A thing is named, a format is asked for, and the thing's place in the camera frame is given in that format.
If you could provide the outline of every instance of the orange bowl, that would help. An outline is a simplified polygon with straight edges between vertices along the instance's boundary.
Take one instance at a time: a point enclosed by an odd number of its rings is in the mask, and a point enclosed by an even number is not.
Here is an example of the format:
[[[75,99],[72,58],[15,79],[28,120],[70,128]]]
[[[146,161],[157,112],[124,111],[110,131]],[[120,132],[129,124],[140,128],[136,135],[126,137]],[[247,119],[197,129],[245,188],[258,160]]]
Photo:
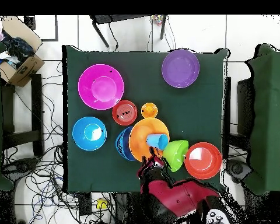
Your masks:
[[[131,133],[129,134],[129,149],[132,155],[138,161],[142,161],[142,156],[149,158],[149,145],[146,143],[146,137],[150,134],[165,134],[169,141],[169,131],[165,124],[157,118],[144,118],[135,124]],[[163,156],[163,151],[155,150],[158,157]]]
[[[141,107],[141,114],[144,118],[155,118],[158,114],[158,108],[151,102],[145,103]]]

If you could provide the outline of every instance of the red bowl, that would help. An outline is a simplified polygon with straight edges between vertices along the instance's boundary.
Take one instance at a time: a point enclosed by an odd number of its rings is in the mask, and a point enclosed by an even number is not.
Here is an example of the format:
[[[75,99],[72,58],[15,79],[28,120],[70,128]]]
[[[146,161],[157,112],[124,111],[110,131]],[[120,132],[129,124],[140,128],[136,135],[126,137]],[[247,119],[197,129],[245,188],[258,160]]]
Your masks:
[[[117,124],[130,125],[137,118],[136,105],[129,100],[121,100],[113,107],[112,117]]]
[[[196,179],[207,180],[220,171],[222,156],[213,144],[196,143],[191,146],[185,156],[185,168]]]

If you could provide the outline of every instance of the black chair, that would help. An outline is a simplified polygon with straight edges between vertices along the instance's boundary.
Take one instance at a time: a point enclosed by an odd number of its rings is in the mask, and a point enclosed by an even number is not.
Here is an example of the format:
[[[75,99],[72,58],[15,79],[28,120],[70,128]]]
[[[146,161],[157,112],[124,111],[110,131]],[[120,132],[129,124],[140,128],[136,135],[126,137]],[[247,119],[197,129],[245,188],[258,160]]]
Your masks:
[[[95,31],[100,36],[101,40],[104,42],[105,46],[109,48],[109,44],[102,35],[100,29],[98,28],[97,24],[104,24],[104,23],[111,23],[111,22],[119,22],[121,20],[128,20],[133,18],[139,18],[144,16],[150,16],[150,15],[89,15],[92,19],[92,25],[95,29]],[[161,28],[161,36],[160,39],[163,39],[164,36],[164,29],[165,29],[165,22],[166,22],[167,15],[163,15],[163,22],[162,22],[162,28]]]

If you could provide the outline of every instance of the magenta bowl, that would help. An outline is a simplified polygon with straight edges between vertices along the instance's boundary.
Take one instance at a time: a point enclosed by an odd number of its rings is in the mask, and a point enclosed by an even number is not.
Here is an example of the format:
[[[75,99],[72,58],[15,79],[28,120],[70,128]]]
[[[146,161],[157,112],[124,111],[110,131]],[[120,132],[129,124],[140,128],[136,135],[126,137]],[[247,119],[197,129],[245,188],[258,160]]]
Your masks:
[[[122,98],[124,81],[113,67],[95,64],[81,74],[78,92],[87,106],[97,110],[106,110],[114,107]]]

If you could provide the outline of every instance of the cup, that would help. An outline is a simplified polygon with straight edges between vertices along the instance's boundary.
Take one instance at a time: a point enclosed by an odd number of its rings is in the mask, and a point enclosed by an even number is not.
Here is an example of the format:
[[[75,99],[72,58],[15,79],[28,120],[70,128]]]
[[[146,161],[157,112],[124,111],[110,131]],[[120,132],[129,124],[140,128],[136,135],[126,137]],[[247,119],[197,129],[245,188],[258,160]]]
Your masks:
[[[146,137],[146,143],[163,151],[168,144],[168,137],[165,134],[150,134]]]

